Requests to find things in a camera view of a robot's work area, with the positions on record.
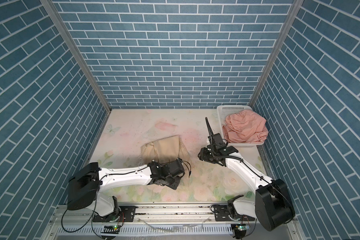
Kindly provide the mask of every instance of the pink garment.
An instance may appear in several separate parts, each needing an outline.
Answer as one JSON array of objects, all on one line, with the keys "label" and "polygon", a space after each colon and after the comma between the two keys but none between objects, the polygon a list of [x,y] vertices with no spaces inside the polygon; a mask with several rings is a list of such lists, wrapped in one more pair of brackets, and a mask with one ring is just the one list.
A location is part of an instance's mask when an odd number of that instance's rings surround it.
[{"label": "pink garment", "polygon": [[250,109],[229,115],[223,125],[225,139],[234,143],[262,143],[267,139],[265,118]]}]

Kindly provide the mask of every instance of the mounting plate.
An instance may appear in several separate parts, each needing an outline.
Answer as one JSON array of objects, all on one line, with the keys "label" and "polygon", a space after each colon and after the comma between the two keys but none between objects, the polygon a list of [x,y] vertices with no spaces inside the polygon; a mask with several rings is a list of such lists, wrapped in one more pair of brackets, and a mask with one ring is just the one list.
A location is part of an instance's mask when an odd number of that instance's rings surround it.
[{"label": "mounting plate", "polygon": [[[124,222],[133,222],[133,219],[135,217],[135,206],[119,206],[121,209],[120,214],[124,213]],[[100,215],[94,215],[93,216],[93,222],[110,222],[106,220],[106,216],[101,217]]]},{"label": "mounting plate", "polygon": [[[229,216],[227,205],[217,205],[216,208],[214,208],[214,212],[215,212],[214,215],[215,215],[216,222],[237,221],[236,219],[232,219]],[[248,218],[248,221],[255,220],[255,218],[253,218],[253,217],[250,217],[247,215],[244,215],[244,216],[246,216]]]}]

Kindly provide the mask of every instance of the black motor housing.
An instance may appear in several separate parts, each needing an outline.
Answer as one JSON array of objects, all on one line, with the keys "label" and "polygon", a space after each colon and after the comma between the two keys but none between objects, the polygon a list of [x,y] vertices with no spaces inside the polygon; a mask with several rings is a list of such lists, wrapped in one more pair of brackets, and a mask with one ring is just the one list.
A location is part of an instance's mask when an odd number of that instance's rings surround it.
[{"label": "black motor housing", "polygon": [[291,202],[285,182],[281,179],[272,181],[256,190],[256,217],[266,230],[272,231],[294,218],[295,209]]},{"label": "black motor housing", "polygon": [[184,167],[180,158],[166,163],[150,162],[148,166],[151,168],[150,184],[165,185],[176,190],[180,184],[181,178],[185,174]]},{"label": "black motor housing", "polygon": [[68,181],[68,203],[70,211],[91,205],[100,186],[99,165],[91,162],[76,172]]}]

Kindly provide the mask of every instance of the metal base panel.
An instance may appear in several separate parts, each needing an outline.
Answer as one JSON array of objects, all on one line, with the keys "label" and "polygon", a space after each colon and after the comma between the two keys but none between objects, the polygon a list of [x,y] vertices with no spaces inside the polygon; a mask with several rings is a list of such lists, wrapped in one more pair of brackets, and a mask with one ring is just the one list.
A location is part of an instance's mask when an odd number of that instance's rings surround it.
[{"label": "metal base panel", "polygon": [[[77,229],[79,225],[65,226],[68,229]],[[94,226],[94,230],[98,235],[102,236],[119,236],[119,237],[148,237],[148,236],[164,236],[164,235],[216,235],[216,234],[232,234],[230,224],[226,223],[212,223],[212,224],[133,224],[124,225],[120,228],[118,234],[106,233],[108,229],[104,229],[104,226]],[[56,236],[83,236],[94,235],[91,226],[85,226],[81,230],[75,233],[67,233],[61,227],[59,227],[54,234]]]},{"label": "metal base panel", "polygon": [[[135,204],[136,211],[133,222],[125,222],[118,234],[107,233],[109,229],[105,228],[114,225],[114,223],[93,223],[93,228],[98,235],[110,237],[233,235],[231,224],[240,223],[241,221],[216,222],[215,216],[210,210],[210,205],[211,203]],[[41,240],[56,240],[59,236],[94,236],[90,222],[75,233],[65,232],[60,224],[65,209],[65,205],[58,206]],[[63,219],[64,227],[67,230],[75,230],[81,227],[91,214],[92,212],[89,209],[67,211]],[[296,223],[297,221],[292,221],[288,224],[290,236],[287,239],[303,240],[299,229],[297,229],[299,225],[296,225]]]}]

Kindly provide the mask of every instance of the black bracket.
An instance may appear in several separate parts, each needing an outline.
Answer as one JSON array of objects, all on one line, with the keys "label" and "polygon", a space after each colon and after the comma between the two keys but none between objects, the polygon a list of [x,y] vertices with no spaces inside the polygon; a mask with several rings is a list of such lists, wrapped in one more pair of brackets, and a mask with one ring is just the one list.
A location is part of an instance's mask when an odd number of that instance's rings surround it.
[{"label": "black bracket", "polygon": [[[135,217],[135,212],[136,212],[136,207],[135,206],[119,206],[121,211],[120,211],[120,216],[123,216],[124,213],[124,222],[133,222],[133,219]],[[93,222],[110,222],[108,215],[101,217],[100,215],[94,215],[93,216]]]},{"label": "black bracket", "polygon": [[240,215],[239,220],[237,219],[232,219],[230,217],[230,214],[228,212],[228,206],[227,205],[213,205],[213,214],[215,216],[215,221],[216,222],[226,222],[226,221],[241,221],[241,218],[243,217],[244,220],[248,221],[254,221],[253,217],[247,216],[247,215]]}]

